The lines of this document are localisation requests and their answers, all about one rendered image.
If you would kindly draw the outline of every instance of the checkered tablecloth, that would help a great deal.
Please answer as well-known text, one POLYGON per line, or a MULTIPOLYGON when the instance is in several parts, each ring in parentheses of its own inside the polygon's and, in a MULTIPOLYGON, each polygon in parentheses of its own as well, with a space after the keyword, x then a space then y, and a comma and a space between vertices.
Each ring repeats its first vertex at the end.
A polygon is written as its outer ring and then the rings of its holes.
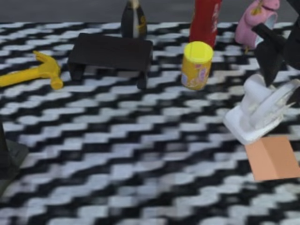
MULTIPOLYGON (((180 83, 189 24, 150 24, 147 90, 122 71, 90 68, 73 83, 66 61, 80 32, 119 36, 120 25, 0 24, 1 74, 39 63, 62 66, 65 87, 35 80, 0 90, 7 138, 30 154, 0 199, 0 225, 300 225, 300 180, 255 182, 243 146, 224 127, 243 83, 258 72, 253 53, 221 23, 204 90, 180 83)), ((288 35, 291 24, 276 25, 288 35)), ((298 77, 282 65, 277 83, 298 77)), ((300 159, 300 108, 270 135, 288 135, 300 159)))

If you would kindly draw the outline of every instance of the pink plush toy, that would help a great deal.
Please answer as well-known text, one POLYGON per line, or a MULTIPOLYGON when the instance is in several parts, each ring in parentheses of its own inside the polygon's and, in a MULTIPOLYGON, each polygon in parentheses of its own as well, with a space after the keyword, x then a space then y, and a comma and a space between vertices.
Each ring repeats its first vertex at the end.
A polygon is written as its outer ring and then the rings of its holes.
POLYGON ((273 29, 277 20, 275 10, 279 7, 279 0, 255 0, 240 19, 235 32, 235 41, 244 45, 247 49, 255 49, 263 39, 251 29, 260 23, 264 23, 270 29, 273 29))

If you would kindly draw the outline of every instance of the gray wall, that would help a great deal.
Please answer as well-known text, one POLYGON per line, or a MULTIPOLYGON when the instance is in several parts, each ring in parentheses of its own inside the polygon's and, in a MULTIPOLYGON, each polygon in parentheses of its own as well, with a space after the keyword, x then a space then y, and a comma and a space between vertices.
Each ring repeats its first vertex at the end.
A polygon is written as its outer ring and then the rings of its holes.
MULTIPOLYGON (((140 0, 149 22, 190 22, 194 0, 140 0)), ((223 0, 219 21, 236 22, 251 0, 223 0)), ((119 22, 125 0, 2 0, 0 22, 119 22)), ((296 13, 281 0, 278 22, 296 13)))

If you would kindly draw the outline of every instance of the red bottle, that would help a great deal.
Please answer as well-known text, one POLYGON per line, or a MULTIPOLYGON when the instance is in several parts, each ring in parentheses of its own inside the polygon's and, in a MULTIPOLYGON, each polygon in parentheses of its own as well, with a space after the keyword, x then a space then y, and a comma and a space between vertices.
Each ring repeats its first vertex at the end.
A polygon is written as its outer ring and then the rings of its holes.
POLYGON ((221 3, 222 0, 195 0, 190 42, 202 41, 214 47, 221 3))

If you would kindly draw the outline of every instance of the white plastic item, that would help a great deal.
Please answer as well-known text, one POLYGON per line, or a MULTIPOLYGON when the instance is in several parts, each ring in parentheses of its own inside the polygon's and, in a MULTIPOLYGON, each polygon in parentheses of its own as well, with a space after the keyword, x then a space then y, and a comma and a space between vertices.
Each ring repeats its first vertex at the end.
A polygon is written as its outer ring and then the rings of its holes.
POLYGON ((244 83, 245 96, 240 105, 224 117, 225 126, 244 145, 251 144, 280 124, 289 97, 300 86, 300 80, 289 81, 275 89, 266 87, 261 75, 244 83))

